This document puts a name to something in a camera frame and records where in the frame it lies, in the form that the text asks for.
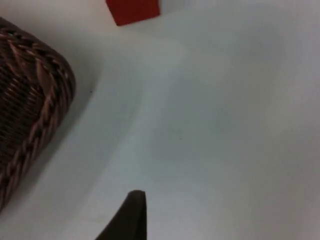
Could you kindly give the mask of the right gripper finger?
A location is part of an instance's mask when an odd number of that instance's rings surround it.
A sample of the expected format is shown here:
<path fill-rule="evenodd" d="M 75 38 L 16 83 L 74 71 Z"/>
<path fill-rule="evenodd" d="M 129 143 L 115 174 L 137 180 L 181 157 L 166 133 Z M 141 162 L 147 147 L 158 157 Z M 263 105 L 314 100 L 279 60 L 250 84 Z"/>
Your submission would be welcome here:
<path fill-rule="evenodd" d="M 146 193 L 130 191 L 96 240 L 147 240 Z"/>

